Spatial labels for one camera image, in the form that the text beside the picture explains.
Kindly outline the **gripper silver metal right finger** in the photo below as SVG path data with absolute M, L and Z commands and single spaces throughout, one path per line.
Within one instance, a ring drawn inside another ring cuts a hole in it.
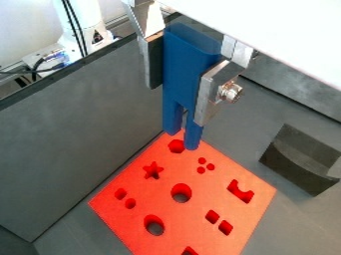
M 201 74 L 193 109 L 193 122 L 203 127 L 223 102 L 235 103 L 241 94 L 237 76 L 246 70 L 252 48 L 224 35 L 220 44 L 220 61 Z

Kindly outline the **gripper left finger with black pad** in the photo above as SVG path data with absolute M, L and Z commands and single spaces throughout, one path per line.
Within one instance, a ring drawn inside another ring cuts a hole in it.
M 145 85 L 152 90 L 163 83 L 164 18 L 156 0 L 121 0 L 137 35 L 144 62 Z

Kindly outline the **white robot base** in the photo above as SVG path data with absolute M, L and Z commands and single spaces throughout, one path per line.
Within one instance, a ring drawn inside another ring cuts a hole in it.
M 61 36 L 54 44 L 22 58 L 33 81 L 116 41 L 105 28 L 97 0 L 53 0 L 53 7 Z

